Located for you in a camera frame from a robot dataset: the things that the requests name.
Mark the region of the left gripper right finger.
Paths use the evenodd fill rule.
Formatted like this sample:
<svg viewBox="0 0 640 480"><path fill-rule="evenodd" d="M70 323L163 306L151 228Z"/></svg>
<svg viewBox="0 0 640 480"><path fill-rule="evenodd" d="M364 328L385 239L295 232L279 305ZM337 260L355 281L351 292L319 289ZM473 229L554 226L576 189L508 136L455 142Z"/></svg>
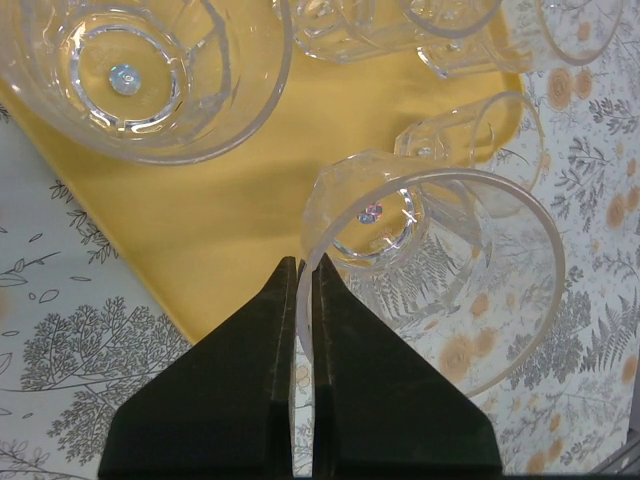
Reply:
<svg viewBox="0 0 640 480"><path fill-rule="evenodd" d="M498 479L491 422L346 287L312 275L315 479Z"/></svg>

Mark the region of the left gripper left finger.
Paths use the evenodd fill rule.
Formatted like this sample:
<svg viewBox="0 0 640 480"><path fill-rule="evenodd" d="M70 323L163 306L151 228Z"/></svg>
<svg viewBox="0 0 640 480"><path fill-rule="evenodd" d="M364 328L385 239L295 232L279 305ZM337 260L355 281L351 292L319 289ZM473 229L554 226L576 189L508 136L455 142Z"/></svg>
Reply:
<svg viewBox="0 0 640 480"><path fill-rule="evenodd" d="M101 479L290 479L297 265L118 408Z"/></svg>

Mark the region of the small clear glass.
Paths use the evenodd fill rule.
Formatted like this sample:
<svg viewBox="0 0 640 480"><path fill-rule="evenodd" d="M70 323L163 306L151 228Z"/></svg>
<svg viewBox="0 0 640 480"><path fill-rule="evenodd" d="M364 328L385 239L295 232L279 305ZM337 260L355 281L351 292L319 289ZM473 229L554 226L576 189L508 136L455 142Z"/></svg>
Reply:
<svg viewBox="0 0 640 480"><path fill-rule="evenodd" d="M427 117L396 137L394 153L488 171L530 191L545 153L545 134L531 101L516 91Z"/></svg>

